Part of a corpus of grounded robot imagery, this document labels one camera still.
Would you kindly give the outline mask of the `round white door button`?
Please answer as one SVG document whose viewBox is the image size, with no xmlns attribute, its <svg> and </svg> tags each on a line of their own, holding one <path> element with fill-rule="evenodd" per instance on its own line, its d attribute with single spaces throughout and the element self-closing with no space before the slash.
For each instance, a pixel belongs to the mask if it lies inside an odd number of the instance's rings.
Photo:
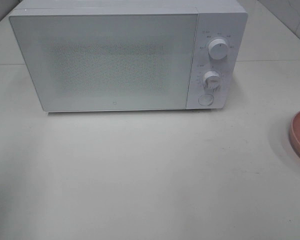
<svg viewBox="0 0 300 240">
<path fill-rule="evenodd" d="M 210 106 L 213 104 L 213 101 L 214 101 L 214 96 L 208 93 L 201 95 L 198 99 L 198 103 L 201 106 Z"/>
</svg>

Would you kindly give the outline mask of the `white timer knob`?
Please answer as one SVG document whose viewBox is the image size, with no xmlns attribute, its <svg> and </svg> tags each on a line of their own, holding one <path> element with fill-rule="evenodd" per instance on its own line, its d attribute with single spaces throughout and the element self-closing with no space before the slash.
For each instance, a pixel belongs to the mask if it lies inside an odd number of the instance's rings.
<svg viewBox="0 0 300 240">
<path fill-rule="evenodd" d="M 221 76 L 216 71 L 207 71 L 203 77 L 203 86 L 206 89 L 215 89 L 221 84 Z"/>
</svg>

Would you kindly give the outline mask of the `white microwave door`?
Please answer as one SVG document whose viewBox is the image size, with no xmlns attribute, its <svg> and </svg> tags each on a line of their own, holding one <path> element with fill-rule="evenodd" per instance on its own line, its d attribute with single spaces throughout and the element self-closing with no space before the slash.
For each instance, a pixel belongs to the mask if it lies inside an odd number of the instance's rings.
<svg viewBox="0 0 300 240">
<path fill-rule="evenodd" d="M 195 14 L 12 16 L 46 112 L 186 107 Z"/>
</svg>

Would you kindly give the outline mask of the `white microwave oven body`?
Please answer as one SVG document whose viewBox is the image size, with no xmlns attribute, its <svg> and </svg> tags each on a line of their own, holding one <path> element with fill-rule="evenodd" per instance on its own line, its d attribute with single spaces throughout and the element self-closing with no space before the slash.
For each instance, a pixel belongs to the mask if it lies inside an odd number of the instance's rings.
<svg viewBox="0 0 300 240">
<path fill-rule="evenodd" d="M 184 109 L 224 107 L 248 20 L 248 13 L 235 0 L 24 0 L 10 14 L 15 16 L 132 16 L 197 15 L 186 106 Z M 208 43 L 216 37 L 228 41 L 228 54 L 221 60 L 209 56 Z M 217 88 L 204 88 L 203 75 L 220 74 Z M 213 95 L 210 106 L 201 106 L 203 94 Z"/>
</svg>

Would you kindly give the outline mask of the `upper white power knob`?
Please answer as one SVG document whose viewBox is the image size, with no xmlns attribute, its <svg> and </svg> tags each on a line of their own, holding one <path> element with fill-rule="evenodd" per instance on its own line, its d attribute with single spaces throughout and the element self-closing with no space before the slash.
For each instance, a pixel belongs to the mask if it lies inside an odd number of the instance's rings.
<svg viewBox="0 0 300 240">
<path fill-rule="evenodd" d="M 207 50 L 213 60 L 222 60 L 228 55 L 229 43 L 224 37 L 218 36 L 208 43 Z"/>
</svg>

